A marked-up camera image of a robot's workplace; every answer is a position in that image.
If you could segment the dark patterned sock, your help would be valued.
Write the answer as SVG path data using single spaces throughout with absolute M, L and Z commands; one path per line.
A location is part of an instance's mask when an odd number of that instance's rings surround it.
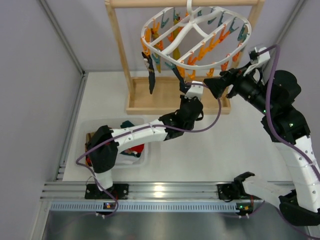
M 176 65 L 173 66 L 172 71 L 174 73 L 174 75 L 177 77 L 178 81 L 179 81 L 179 90 L 186 94 L 187 91 L 190 89 L 190 84 L 185 82 L 184 78 L 181 76 L 178 68 Z

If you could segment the white clip hanger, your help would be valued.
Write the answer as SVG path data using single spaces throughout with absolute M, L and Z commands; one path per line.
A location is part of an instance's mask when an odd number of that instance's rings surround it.
M 174 25 L 174 19 L 180 22 Z M 180 32 L 173 40 L 173 31 Z M 151 28 L 159 37 L 151 40 Z M 216 70 L 225 71 L 235 66 L 252 33 L 250 21 L 243 15 L 220 6 L 192 6 L 187 1 L 185 13 L 174 7 L 164 8 L 143 25 L 140 34 L 142 52 L 150 55 L 154 72 L 164 66 L 177 69 L 182 77 L 194 79 L 204 71 L 212 77 Z M 173 58 L 178 47 L 180 58 Z

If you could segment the dark navy sock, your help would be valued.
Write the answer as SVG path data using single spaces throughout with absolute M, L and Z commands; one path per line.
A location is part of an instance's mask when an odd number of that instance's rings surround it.
M 156 84 L 156 76 L 155 76 L 155 70 L 153 66 L 153 60 L 150 55 L 146 54 L 145 52 L 142 52 L 142 57 L 144 64 L 148 70 L 148 84 L 149 84 L 149 93 L 152 95 L 155 84 Z

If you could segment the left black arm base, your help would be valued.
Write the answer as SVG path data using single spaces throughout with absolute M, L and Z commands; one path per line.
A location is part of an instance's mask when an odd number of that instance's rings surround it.
M 129 193 L 129 185 L 124 183 L 114 183 L 107 191 L 117 200 L 127 200 Z M 95 184 L 87 184 L 84 198 L 87 200 L 111 200 L 112 198 L 100 190 Z

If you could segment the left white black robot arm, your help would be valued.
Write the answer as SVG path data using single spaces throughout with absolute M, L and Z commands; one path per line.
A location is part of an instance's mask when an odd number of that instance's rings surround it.
M 179 109 L 152 122 L 120 129 L 108 125 L 98 128 L 86 143 L 86 151 L 101 192 L 113 186 L 111 169 L 119 153 L 147 143 L 178 138 L 203 118 L 203 104 L 198 97 L 180 98 Z

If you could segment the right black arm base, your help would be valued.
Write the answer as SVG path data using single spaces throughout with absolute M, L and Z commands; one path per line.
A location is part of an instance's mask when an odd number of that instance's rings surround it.
M 250 195 L 245 193 L 241 184 L 237 183 L 221 183 L 217 185 L 218 198 L 224 201 L 248 200 Z

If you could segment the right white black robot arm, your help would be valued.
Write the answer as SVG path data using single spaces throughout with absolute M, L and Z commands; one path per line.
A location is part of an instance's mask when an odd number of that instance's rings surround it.
M 266 201 L 294 226 L 319 226 L 320 167 L 307 121 L 293 106 L 301 93 L 296 77 L 286 70 L 277 70 L 271 79 L 272 86 L 268 87 L 256 81 L 252 73 L 232 68 L 203 82 L 215 98 L 231 86 L 228 98 L 239 95 L 263 114 L 263 128 L 282 155 L 294 185 L 292 190 L 287 190 L 245 172 L 232 182 L 237 194 Z

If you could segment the wooden hanger stand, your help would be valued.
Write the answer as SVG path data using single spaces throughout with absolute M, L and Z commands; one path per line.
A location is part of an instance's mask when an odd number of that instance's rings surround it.
M 107 0 L 105 2 L 105 7 L 114 38 L 117 43 L 120 61 L 128 88 L 126 112 L 129 115 L 163 115 L 172 112 L 180 105 L 181 92 L 179 88 L 179 80 L 172 71 L 172 68 L 169 68 L 166 65 L 163 66 L 161 72 L 156 72 L 155 74 L 155 87 L 152 94 L 149 92 L 148 70 L 145 76 L 131 75 L 125 53 L 125 46 L 121 35 L 122 30 L 119 26 L 116 9 L 127 8 L 135 10 L 142 8 L 145 10 L 143 12 L 143 16 L 147 16 L 147 11 L 151 8 L 159 8 L 160 11 L 162 11 L 165 8 L 174 7 L 178 11 L 185 13 L 187 2 L 188 0 Z M 252 31 L 256 26 L 258 18 L 265 4 L 262 0 L 191 0 L 191 2 L 193 7 L 222 7 L 241 14 L 249 20 Z M 244 50 L 241 52 L 241 55 L 238 61 L 235 63 L 235 66 L 228 69 L 236 68 L 239 65 Z M 208 77 L 205 71 L 199 71 L 196 73 L 196 76 L 193 79 L 187 76 L 183 78 L 188 84 L 192 81 L 201 82 L 205 78 L 217 77 L 219 71 L 222 70 L 215 70 L 213 76 L 211 77 Z

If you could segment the mustard yellow sock right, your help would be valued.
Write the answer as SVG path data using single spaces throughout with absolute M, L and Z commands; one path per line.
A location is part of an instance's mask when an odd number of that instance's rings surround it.
M 178 16 L 177 18 L 175 18 L 173 20 L 173 24 L 176 25 L 180 22 L 181 18 Z M 173 35 L 173 40 L 176 39 L 176 37 L 178 36 L 178 34 L 180 33 L 180 27 L 177 27 L 173 32 L 172 32 L 172 35 Z M 179 51 L 179 48 L 176 47 L 174 50 L 173 50 L 173 53 L 172 53 L 172 56 L 175 60 L 178 60 L 180 58 L 180 51 Z

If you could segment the mustard yellow sock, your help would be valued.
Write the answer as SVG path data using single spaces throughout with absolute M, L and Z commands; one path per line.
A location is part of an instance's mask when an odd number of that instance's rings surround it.
M 173 24 L 176 25 L 180 22 L 181 18 L 178 16 L 177 18 L 175 18 L 173 20 Z M 176 39 L 176 37 L 178 36 L 178 34 L 180 33 L 180 27 L 177 27 L 173 32 L 172 32 L 172 35 L 173 35 L 173 40 Z M 173 53 L 172 53 L 172 56 L 175 60 L 178 60 L 180 58 L 180 51 L 179 51 L 179 48 L 176 47 L 174 50 L 173 50 Z
M 150 32 L 151 32 L 151 41 L 153 42 L 159 37 L 158 29 L 153 27 L 150 29 Z M 154 45 L 154 48 L 156 48 L 157 50 L 160 50 L 159 44 L 156 43 Z

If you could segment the green christmas sock in bin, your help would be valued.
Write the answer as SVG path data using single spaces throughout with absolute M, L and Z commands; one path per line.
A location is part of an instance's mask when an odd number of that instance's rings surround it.
M 120 128 L 125 131 L 133 131 L 137 129 L 137 127 L 129 120 L 122 122 L 122 124 L 120 125 Z

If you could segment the translucent plastic bin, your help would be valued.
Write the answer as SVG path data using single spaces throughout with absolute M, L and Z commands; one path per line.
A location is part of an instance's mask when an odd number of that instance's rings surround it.
M 85 144 L 89 140 L 87 134 L 93 135 L 94 132 L 101 126 L 107 125 L 113 129 L 121 129 L 120 125 L 124 121 L 131 121 L 135 126 L 145 123 L 142 117 L 120 117 L 120 118 L 98 118 L 98 119 L 85 119 L 79 125 L 79 131 L 75 135 L 75 152 L 73 159 L 76 160 L 83 153 L 85 153 Z M 145 144 L 142 153 L 135 154 L 134 152 L 121 152 L 117 154 L 115 161 L 115 169 L 133 169 L 140 168 L 150 161 L 151 145 Z

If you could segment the mustard yellow sock left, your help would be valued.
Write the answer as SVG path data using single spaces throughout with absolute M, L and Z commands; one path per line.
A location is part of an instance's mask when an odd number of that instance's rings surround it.
M 159 37 L 158 29 L 153 27 L 150 29 L 150 32 L 151 32 L 151 41 L 153 42 Z M 154 48 L 156 48 L 157 50 L 160 50 L 159 44 L 156 43 L 154 45 Z

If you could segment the aluminium rail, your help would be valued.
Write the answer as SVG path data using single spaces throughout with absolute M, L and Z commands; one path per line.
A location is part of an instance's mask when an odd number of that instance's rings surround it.
M 128 184 L 127 200 L 215 200 L 218 184 L 228 182 L 116 182 Z M 47 182 L 42 200 L 84 200 L 86 185 L 92 182 Z

